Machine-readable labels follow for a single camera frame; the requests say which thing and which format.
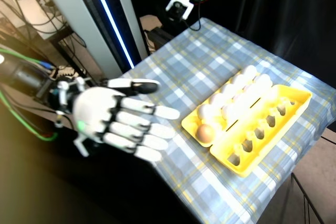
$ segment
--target brown egg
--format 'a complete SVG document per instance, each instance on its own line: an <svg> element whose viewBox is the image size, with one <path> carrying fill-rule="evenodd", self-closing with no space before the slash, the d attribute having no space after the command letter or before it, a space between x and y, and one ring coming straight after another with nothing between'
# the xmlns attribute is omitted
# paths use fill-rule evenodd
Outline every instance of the brown egg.
<svg viewBox="0 0 336 224"><path fill-rule="evenodd" d="M196 137L202 143L211 143L215 138L215 130L208 124L202 124L197 129Z"/></svg>

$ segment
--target led light strip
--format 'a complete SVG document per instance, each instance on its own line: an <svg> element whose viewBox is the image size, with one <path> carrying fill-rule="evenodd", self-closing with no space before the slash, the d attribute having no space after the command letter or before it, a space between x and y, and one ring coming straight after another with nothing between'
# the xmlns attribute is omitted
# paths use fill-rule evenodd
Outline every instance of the led light strip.
<svg viewBox="0 0 336 224"><path fill-rule="evenodd" d="M114 31L115 31L115 34L116 34L116 36L117 36L117 38L118 38L118 40L119 40L119 42L120 42L120 45L121 45L121 47L122 47L122 49L123 49L123 51L124 51L124 53L125 53L125 55L126 55L126 58L127 58L128 62L129 62L129 64L130 64L131 68L134 68L134 64L133 64L133 62L132 62L132 60L131 60L131 57L130 57L130 55L129 55L127 49L126 49L126 46L125 46L125 44L124 44L124 41L123 41L122 38L121 38L121 35L120 35L119 30L118 30L118 28L117 28L117 25L116 25L116 23L114 22L114 19L113 19L112 14L111 14L111 12L110 12L108 6L107 6L106 1L105 1L105 0L100 0L100 2L102 3L102 5L103 5L103 7L104 7L104 10L105 10L107 16L109 17L110 23L111 23L111 25L112 25L112 27L113 27L113 29L114 29Z"/></svg>

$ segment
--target yellow egg carton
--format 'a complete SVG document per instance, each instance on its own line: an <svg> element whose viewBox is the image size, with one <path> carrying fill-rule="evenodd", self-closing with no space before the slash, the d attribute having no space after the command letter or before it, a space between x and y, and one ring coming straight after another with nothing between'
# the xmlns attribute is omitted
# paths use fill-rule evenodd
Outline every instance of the yellow egg carton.
<svg viewBox="0 0 336 224"><path fill-rule="evenodd" d="M182 120L182 127L191 136L202 146L211 146L210 153L241 177L250 174L295 123L308 107L312 94L275 85L258 96L261 98L244 109L233 124L227 124L221 115L212 121L200 120L197 109ZM206 144L196 137L198 127L205 123L216 132L214 140Z"/></svg>

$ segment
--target white robotic hand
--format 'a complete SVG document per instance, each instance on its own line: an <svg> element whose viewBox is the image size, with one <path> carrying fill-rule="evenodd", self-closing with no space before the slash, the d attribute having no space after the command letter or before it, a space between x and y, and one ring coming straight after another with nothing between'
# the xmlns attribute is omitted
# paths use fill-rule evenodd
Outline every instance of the white robotic hand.
<svg viewBox="0 0 336 224"><path fill-rule="evenodd" d="M167 148L165 139L172 138L174 130L151 123L131 112L137 111L174 120L179 118L179 111L127 96L155 92L159 87L156 81L113 79L107 81L106 86L93 87L81 92L73 104L73 118L79 132L74 144L80 153L89 156L83 145L83 141L89 138L147 161L159 161L159 151Z"/></svg>

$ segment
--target plaid tablecloth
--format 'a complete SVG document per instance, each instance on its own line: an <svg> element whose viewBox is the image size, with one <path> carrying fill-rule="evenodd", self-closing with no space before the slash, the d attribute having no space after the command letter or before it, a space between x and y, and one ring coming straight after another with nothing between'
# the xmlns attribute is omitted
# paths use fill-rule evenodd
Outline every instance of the plaid tablecloth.
<svg viewBox="0 0 336 224"><path fill-rule="evenodd" d="M200 31L184 31L124 74L161 82L159 92L139 99L171 106L178 120L155 119L175 128L154 168L189 210L204 223L256 223L295 164L336 117L336 90L287 61L202 18ZM246 178L220 164L182 127L181 120L247 65L274 84L310 90L305 113Z"/></svg>

